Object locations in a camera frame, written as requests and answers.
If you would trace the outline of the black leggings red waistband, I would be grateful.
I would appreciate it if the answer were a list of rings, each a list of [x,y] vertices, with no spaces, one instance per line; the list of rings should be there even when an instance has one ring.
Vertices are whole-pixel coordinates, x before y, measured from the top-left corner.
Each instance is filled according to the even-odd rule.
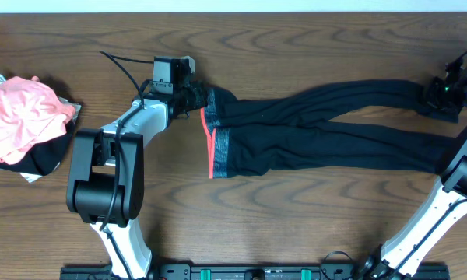
[[[423,87],[406,80],[333,83],[272,100],[239,100],[226,89],[211,88],[201,110],[209,177],[326,166],[433,173],[451,138],[334,120],[379,106],[457,122],[458,107],[441,109],[422,97]]]

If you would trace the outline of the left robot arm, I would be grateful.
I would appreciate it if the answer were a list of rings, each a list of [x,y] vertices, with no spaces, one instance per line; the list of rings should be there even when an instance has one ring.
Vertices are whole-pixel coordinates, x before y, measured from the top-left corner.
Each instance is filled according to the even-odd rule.
[[[153,75],[136,83],[130,108],[98,129],[74,137],[66,204],[97,232],[111,262],[105,267],[63,267],[62,279],[158,279],[159,268],[139,225],[144,198],[144,150],[173,119],[207,104],[189,56],[156,56]]]

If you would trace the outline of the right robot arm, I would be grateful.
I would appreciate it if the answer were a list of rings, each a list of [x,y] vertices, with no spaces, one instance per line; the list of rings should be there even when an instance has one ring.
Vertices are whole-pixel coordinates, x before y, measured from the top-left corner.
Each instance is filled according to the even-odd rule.
[[[436,108],[467,107],[467,64],[462,57],[445,67],[445,79],[428,96]],[[448,267],[422,260],[441,237],[467,214],[467,126],[437,164],[437,179],[408,223],[369,256],[355,279],[448,279]]]

